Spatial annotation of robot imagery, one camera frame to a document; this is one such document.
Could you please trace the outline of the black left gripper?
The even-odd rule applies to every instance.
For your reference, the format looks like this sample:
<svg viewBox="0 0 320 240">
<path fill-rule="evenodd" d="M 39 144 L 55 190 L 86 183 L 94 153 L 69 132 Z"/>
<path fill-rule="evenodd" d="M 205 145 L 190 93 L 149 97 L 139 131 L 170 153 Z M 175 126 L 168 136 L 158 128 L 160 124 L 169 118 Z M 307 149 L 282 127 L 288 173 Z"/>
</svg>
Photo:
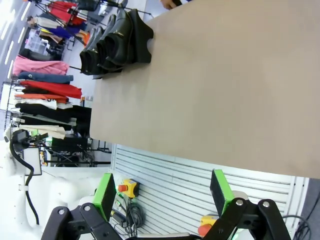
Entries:
<svg viewBox="0 0 320 240">
<path fill-rule="evenodd" d="M 37 144 L 41 144 L 42 142 L 45 142 L 46 138 L 48 137 L 49 137 L 48 133 L 30 137 L 29 132 L 27 130 L 19 129 L 13 132 L 12 142 L 13 144 L 29 145 L 30 143 L 32 143 L 37 145 Z"/>
</svg>

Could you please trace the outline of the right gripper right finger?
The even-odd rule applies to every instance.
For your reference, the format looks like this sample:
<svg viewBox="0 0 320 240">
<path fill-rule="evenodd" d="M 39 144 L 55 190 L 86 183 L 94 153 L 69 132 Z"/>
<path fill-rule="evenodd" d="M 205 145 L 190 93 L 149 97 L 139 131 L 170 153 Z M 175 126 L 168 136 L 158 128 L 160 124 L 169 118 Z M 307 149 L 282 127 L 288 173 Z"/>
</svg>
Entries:
<svg viewBox="0 0 320 240">
<path fill-rule="evenodd" d="M 282 215 L 271 199 L 257 204 L 235 197 L 221 169 L 211 173 L 210 191 L 218 219 L 203 237 L 205 240 L 231 240 L 237 230 L 248 230 L 255 240 L 289 240 Z"/>
</svg>

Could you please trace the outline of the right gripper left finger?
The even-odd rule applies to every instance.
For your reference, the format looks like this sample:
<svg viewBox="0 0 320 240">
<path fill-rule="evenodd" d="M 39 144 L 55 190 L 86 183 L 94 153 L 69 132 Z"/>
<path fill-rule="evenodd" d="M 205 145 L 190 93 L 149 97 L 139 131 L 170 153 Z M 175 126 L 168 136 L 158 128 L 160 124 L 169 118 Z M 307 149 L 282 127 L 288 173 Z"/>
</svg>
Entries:
<svg viewBox="0 0 320 240">
<path fill-rule="evenodd" d="M 42 234 L 43 240 L 78 240 L 81 235 L 91 234 L 95 240 L 120 240 L 122 237 L 110 224 L 110 216 L 117 191 L 112 173 L 105 173 L 93 196 L 69 210 L 66 206 L 55 207 Z"/>
</svg>

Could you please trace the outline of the person's right hand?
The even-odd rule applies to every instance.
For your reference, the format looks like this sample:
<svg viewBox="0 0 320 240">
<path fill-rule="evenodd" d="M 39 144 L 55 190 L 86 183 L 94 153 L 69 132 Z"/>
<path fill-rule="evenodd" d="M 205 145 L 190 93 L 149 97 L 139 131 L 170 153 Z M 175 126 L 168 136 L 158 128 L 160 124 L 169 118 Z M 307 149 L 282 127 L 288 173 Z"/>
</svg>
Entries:
<svg viewBox="0 0 320 240">
<path fill-rule="evenodd" d="M 172 10 L 182 5 L 180 0 L 160 0 L 160 3 L 166 10 Z"/>
</svg>

